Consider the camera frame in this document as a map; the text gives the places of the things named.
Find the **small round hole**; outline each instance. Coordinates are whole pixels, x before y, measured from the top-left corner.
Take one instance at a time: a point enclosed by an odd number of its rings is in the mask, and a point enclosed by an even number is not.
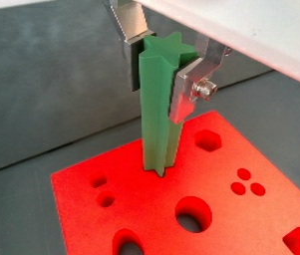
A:
[[[185,197],[176,206],[179,225],[192,233],[206,231],[212,222],[212,212],[208,204],[195,196]]]
[[[247,169],[240,168],[240,169],[238,169],[238,176],[243,180],[250,180],[251,179],[251,172]]]
[[[116,198],[111,192],[103,192],[99,196],[99,203],[103,207],[111,207],[115,204]]]
[[[93,186],[97,188],[97,187],[101,187],[103,185],[105,185],[108,183],[108,179],[104,177],[104,176],[101,176],[101,177],[99,177],[99,178],[96,178],[95,180],[93,180]]]
[[[251,184],[251,191],[255,195],[263,196],[266,194],[266,188],[260,183]]]
[[[234,193],[238,195],[244,195],[246,194],[246,186],[240,182],[234,182],[231,184],[231,189]]]

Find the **circular hole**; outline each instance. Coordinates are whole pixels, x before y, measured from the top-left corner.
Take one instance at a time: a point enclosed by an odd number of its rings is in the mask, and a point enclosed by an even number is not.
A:
[[[135,231],[121,229],[113,238],[113,255],[144,255],[144,245]]]
[[[266,194],[266,188],[260,183],[251,184],[251,191],[255,195],[263,196]]]
[[[128,242],[121,247],[120,255],[144,255],[144,251],[137,243]]]
[[[251,179],[251,172],[244,168],[238,169],[238,175],[243,180]]]
[[[108,179],[104,177],[104,176],[101,176],[101,177],[99,177],[99,178],[96,178],[95,180],[93,180],[93,186],[97,188],[97,187],[101,187],[103,185],[105,185],[108,183]]]
[[[200,131],[195,135],[195,143],[200,148],[206,149],[207,151],[215,151],[222,148],[220,135],[208,129]]]
[[[196,196],[185,197],[176,206],[179,225],[192,233],[206,231],[212,222],[212,212],[208,204]]]
[[[99,196],[99,203],[103,207],[111,207],[115,204],[116,198],[111,192],[103,192]]]
[[[231,184],[231,189],[238,195],[246,194],[246,186],[240,182],[234,182]]]

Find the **hexagonal hole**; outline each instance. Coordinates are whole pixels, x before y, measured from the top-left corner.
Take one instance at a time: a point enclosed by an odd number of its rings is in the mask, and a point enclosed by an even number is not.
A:
[[[207,151],[216,151],[222,148],[220,135],[208,129],[200,131],[195,135],[195,143],[200,148]]]

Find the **hole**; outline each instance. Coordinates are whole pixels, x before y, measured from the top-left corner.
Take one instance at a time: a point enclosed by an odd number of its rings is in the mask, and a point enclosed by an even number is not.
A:
[[[215,151],[222,148],[220,135],[211,131],[203,130],[195,135],[196,145],[207,151]]]
[[[294,255],[300,255],[300,227],[295,228],[284,237],[283,242]]]
[[[105,191],[99,196],[99,203],[103,207],[111,207],[115,204],[116,198],[115,195]]]
[[[240,182],[234,182],[231,184],[231,189],[238,195],[246,194],[246,186]]]
[[[244,168],[238,169],[238,175],[243,180],[251,179],[251,172]]]
[[[196,196],[185,197],[176,206],[179,225],[192,233],[206,231],[212,222],[212,212],[208,204]]]
[[[95,180],[93,180],[93,186],[97,188],[97,187],[101,187],[103,185],[105,185],[108,183],[108,179],[104,177],[104,176],[101,176],[101,177],[99,177],[99,178],[96,178]]]
[[[260,183],[251,184],[251,191],[255,195],[263,196],[266,194],[266,188]]]
[[[113,239],[115,255],[144,255],[144,245],[135,231],[123,229]]]

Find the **gray table surface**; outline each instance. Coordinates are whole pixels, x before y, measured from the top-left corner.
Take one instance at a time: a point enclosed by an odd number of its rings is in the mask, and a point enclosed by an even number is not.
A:
[[[223,89],[195,115],[218,110],[300,187],[300,83],[276,72]],[[141,137],[141,120],[0,171],[0,255],[66,254],[50,174]]]

